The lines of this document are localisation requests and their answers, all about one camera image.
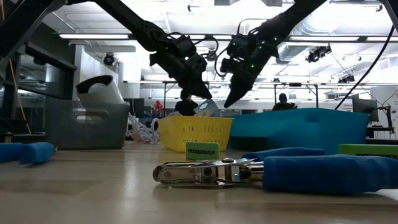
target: yellow plastic basket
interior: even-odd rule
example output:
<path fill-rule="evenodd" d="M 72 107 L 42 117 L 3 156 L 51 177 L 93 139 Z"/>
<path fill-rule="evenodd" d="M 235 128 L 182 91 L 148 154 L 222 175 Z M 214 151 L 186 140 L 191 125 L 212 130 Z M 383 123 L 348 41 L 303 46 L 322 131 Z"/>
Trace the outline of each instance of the yellow plastic basket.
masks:
<path fill-rule="evenodd" d="M 160 141 L 166 148 L 185 152 L 187 141 L 218 142 L 225 151 L 233 118 L 169 116 L 159 120 Z"/>

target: blue plastic container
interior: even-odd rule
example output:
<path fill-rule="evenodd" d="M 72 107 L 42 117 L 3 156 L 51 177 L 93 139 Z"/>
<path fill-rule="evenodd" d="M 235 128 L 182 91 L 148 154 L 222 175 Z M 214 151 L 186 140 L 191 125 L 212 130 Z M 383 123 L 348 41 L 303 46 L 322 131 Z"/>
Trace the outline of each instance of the blue plastic container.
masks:
<path fill-rule="evenodd" d="M 368 126 L 367 114 L 320 108 L 232 117 L 230 137 L 267 137 L 267 149 L 306 147 L 328 155 L 338 154 L 340 144 L 364 144 Z"/>

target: person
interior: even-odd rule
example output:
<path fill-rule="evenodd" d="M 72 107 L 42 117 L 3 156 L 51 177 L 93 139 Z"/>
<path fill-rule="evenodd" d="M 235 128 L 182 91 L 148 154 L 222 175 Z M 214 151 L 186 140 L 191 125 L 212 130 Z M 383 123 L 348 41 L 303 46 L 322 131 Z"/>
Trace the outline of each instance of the person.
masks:
<path fill-rule="evenodd" d="M 192 101 L 192 95 L 188 95 L 182 90 L 180 97 L 182 101 L 177 102 L 174 111 L 178 111 L 182 116 L 194 116 L 196 113 L 193 109 L 195 109 L 198 104 Z"/>
<path fill-rule="evenodd" d="M 297 106 L 294 103 L 287 102 L 287 96 L 285 93 L 281 93 L 279 95 L 279 103 L 275 104 L 272 111 L 279 111 L 279 110 L 290 110 L 296 109 Z"/>

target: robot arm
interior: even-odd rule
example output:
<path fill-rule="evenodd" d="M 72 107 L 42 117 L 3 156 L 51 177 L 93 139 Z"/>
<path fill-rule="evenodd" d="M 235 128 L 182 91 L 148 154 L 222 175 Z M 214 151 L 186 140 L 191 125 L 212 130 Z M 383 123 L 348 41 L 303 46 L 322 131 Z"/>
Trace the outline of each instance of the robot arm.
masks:
<path fill-rule="evenodd" d="M 228 108 L 241 99 L 249 90 L 268 60 L 279 57 L 277 46 L 290 34 L 291 30 L 310 15 L 326 0 L 295 0 L 295 4 L 278 16 L 268 19 L 248 35 L 237 34 L 232 37 L 221 64 L 221 72 L 232 73 L 230 89 L 224 104 Z M 395 26 L 398 26 L 396 11 L 398 1 L 381 0 Z"/>
<path fill-rule="evenodd" d="M 8 60 L 27 42 L 43 18 L 64 5 L 87 2 L 86 0 L 20 0 L 22 1 L 7 19 L 0 24 L 0 71 Z M 134 38 L 149 52 L 150 65 L 160 65 L 170 78 L 190 95 L 211 98 L 202 81 L 206 60 L 197 54 L 189 36 L 174 38 L 157 25 L 141 19 L 120 0 L 90 0 L 132 32 Z"/>

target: wooden table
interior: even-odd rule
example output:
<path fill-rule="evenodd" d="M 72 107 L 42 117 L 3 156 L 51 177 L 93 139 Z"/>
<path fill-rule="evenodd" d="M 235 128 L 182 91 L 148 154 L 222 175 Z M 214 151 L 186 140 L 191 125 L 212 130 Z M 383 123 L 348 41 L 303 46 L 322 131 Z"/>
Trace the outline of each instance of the wooden table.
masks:
<path fill-rule="evenodd" d="M 126 143 L 120 151 L 59 151 L 40 166 L 0 164 L 1 223 L 398 222 L 398 190 L 333 197 L 260 187 L 169 189 L 152 180 L 156 165 L 184 157 L 161 146 Z"/>

